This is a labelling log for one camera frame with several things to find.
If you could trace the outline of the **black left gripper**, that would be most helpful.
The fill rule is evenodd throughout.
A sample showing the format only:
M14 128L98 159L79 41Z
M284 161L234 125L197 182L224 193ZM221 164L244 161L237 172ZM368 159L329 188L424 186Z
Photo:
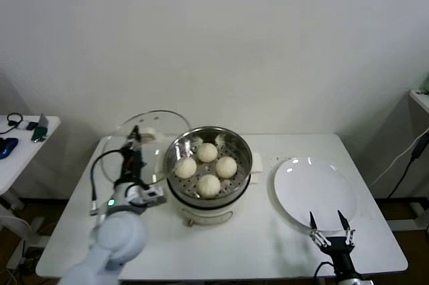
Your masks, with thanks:
M127 136L126 147L121 150L123 163L121 165L120 182L133 182L137 185L145 185L141 179L141 170L146 165L141 154L141 134L139 126L135 125Z

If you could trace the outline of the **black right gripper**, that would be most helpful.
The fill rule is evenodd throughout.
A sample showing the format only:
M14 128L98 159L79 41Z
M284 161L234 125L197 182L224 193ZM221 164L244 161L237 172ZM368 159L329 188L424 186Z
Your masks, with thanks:
M331 258L336 277L356 277L357 272L350 257L350 253L354 249L353 237L355 230L351 228L349 221L340 210L337 213L345 231L345 237L334 236L326 238L318 230L314 216L310 212L310 238L319 248L322 248L323 253Z

